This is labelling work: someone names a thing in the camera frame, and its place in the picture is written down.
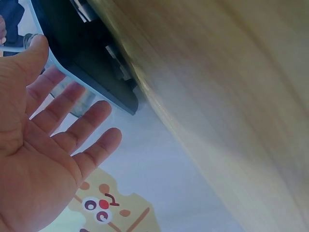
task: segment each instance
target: wood grain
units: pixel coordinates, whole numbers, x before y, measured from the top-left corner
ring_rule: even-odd
[[[309,1],[89,2],[244,230],[309,231]]]

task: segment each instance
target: white surface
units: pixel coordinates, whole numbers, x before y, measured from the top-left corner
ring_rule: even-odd
[[[26,6],[26,0],[19,2]],[[21,34],[35,32],[28,10],[19,31]],[[138,97],[141,103],[135,116],[113,107],[112,115],[81,150],[90,146],[106,129],[118,127],[123,132],[123,142],[101,168],[117,180],[120,193],[135,192],[153,204],[163,232],[243,231],[139,91]],[[41,109],[51,100],[49,96]],[[75,120],[69,115],[59,131],[64,131]],[[75,223],[80,223],[79,218],[79,214],[66,210],[43,231],[76,231]]]

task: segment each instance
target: cartoon face sticker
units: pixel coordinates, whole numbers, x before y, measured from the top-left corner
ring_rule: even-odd
[[[83,200],[82,206],[86,212],[94,215],[97,223],[106,225],[112,221],[112,212],[109,210],[110,204],[106,200],[87,197]]]

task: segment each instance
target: palm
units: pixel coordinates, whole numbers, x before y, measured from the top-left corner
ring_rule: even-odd
[[[121,140],[121,133],[110,129],[85,152],[71,157],[110,114],[104,101],[97,102],[66,132],[50,137],[84,92],[76,83],[29,120],[64,78],[50,68],[33,82],[47,58],[44,41],[41,38],[41,44],[27,54],[0,62],[0,222],[16,232],[37,231],[51,223]]]

